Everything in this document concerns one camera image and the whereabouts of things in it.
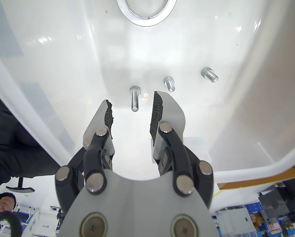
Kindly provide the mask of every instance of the person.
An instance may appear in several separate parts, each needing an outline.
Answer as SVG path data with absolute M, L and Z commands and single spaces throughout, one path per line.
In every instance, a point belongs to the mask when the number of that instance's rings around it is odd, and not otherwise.
M 0 212 L 12 211 L 16 207 L 16 197 L 12 193 L 0 194 Z
M 54 175 L 59 168 L 0 100 L 0 185 L 11 177 Z

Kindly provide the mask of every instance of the white plastic tray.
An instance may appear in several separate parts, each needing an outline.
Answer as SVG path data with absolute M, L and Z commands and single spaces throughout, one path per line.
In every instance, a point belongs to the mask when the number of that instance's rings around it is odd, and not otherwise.
M 129 1 L 143 11 L 159 3 Z M 202 78 L 206 66 L 218 82 Z M 217 183 L 295 164 L 295 0 L 177 0 L 153 27 L 129 22 L 116 0 L 0 0 L 0 97 L 61 165 L 108 99 L 114 171 L 157 177 L 149 125 L 168 75 L 186 144 Z M 142 91 L 136 113 L 132 85 Z

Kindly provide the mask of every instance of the hex bolt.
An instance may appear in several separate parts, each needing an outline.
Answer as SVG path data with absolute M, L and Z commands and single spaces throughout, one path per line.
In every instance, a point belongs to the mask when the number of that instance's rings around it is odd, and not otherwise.
M 133 112 L 139 110 L 139 95 L 141 94 L 140 87 L 132 86 L 130 88 L 130 95 L 132 96 L 131 109 Z
M 214 74 L 214 71 L 211 68 L 204 68 L 201 71 L 201 75 L 206 79 L 210 80 L 211 82 L 217 82 L 218 81 L 218 76 Z
M 173 92 L 175 90 L 175 81 L 173 80 L 172 77 L 167 76 L 164 80 L 164 85 L 167 87 L 169 92 Z

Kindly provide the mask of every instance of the metal ring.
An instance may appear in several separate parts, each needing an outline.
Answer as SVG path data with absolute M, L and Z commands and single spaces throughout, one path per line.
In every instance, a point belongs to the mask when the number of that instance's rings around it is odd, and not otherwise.
M 177 0 L 167 0 L 165 6 L 162 7 L 157 14 L 151 17 L 141 17 L 135 14 L 128 6 L 126 0 L 117 0 L 117 3 L 122 13 L 130 22 L 139 26 L 149 27 L 162 22 L 173 10 L 176 1 Z

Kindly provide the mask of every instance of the screw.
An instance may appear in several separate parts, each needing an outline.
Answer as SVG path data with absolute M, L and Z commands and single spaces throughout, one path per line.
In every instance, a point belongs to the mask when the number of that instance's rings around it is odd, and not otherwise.
M 214 74 L 214 71 L 211 68 L 204 68 L 201 71 L 201 75 L 205 79 L 209 79 L 211 82 L 217 82 L 219 79 L 218 76 L 216 74 Z
M 141 94 L 140 87 L 132 86 L 130 88 L 130 94 L 132 96 L 131 109 L 133 112 L 136 112 L 139 110 L 139 97 L 138 96 Z
M 212 167 L 206 161 L 199 162 L 199 169 L 204 175 L 211 175 L 212 174 Z
M 56 174 L 55 174 L 55 178 L 58 181 L 64 181 L 68 176 L 69 176 L 69 167 L 68 166 L 62 166 L 59 168 L 59 170 L 57 170 Z
M 107 134 L 108 129 L 106 129 L 105 127 L 100 127 L 96 130 L 96 135 L 99 137 L 103 137 L 105 134 Z
M 86 181 L 86 188 L 91 193 L 98 192 L 104 185 L 104 176 L 101 173 L 91 174 Z
M 196 237 L 198 236 L 198 227 L 194 220 L 188 215 L 178 215 L 171 223 L 172 237 Z
M 168 88 L 168 91 L 169 91 L 169 92 L 173 92 L 173 91 L 175 90 L 175 86 L 174 86 L 175 81 L 173 80 L 172 77 L 167 76 L 167 77 L 163 80 L 163 82 L 164 82 L 164 85 Z
M 80 236 L 84 237 L 105 237 L 108 231 L 107 220 L 100 213 L 90 214 L 83 220 L 80 231 Z
M 179 175 L 176 178 L 176 186 L 178 190 L 186 195 L 191 194 L 194 191 L 194 182 L 187 175 Z
M 169 123 L 164 122 L 160 125 L 160 130 L 164 133 L 169 133 L 172 130 L 172 127 Z

